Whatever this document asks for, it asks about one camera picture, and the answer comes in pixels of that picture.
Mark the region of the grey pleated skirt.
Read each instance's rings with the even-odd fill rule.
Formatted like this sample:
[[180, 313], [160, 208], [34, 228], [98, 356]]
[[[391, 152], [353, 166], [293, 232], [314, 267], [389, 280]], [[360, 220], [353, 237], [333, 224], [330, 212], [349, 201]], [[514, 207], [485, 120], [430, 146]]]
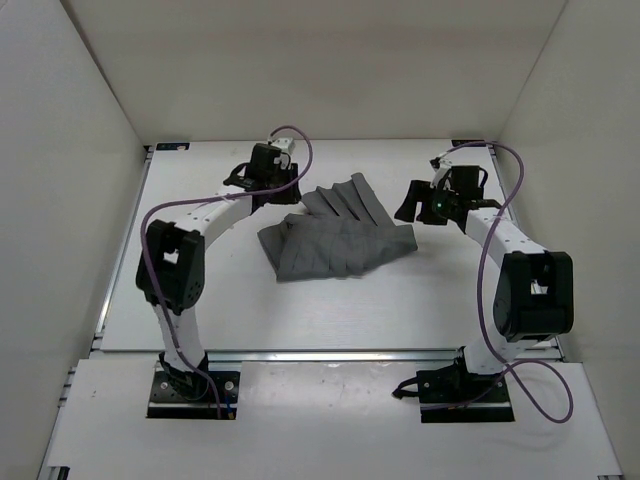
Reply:
[[360, 172], [301, 201], [304, 214], [257, 233], [279, 282], [360, 277], [418, 249], [413, 227], [394, 223]]

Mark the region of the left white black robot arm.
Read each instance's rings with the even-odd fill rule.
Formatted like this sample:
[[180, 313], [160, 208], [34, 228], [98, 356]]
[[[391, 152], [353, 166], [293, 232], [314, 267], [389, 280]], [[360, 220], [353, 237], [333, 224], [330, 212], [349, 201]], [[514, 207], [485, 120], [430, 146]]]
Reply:
[[205, 284], [206, 250], [234, 225], [266, 204], [301, 199], [295, 141], [281, 137], [254, 145], [248, 162], [236, 166], [213, 201], [202, 201], [173, 221], [145, 218], [136, 287], [156, 314], [164, 351], [159, 362], [174, 391], [188, 402], [220, 403], [208, 373], [195, 305]]

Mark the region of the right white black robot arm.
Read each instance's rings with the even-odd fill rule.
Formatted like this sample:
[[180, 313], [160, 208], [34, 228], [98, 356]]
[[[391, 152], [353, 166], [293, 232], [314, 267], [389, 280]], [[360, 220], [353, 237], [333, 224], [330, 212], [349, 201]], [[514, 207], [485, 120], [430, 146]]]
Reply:
[[480, 339], [460, 348], [451, 365], [419, 371], [411, 381], [430, 409], [489, 401], [523, 350], [573, 326], [571, 257], [532, 241], [506, 218], [504, 206], [484, 196], [487, 179], [479, 166], [441, 167], [432, 181], [412, 181], [395, 213], [404, 222], [454, 223], [480, 245], [478, 288], [487, 261], [499, 270], [491, 318], [481, 320]]

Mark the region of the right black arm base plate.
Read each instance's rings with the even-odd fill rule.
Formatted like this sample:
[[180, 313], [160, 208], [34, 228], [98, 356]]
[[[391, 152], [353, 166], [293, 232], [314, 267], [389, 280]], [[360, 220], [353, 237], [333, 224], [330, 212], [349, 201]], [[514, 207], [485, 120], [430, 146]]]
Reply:
[[453, 366], [417, 372], [423, 424], [515, 421], [506, 381], [498, 375], [460, 372]]

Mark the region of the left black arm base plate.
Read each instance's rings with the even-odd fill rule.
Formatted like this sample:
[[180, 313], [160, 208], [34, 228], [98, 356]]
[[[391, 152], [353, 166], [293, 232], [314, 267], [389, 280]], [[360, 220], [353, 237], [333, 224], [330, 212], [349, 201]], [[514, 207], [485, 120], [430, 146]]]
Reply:
[[146, 417], [149, 419], [186, 419], [231, 421], [237, 418], [241, 372], [210, 370], [219, 400], [209, 383], [199, 377], [195, 390], [180, 386], [156, 364], [150, 387]]

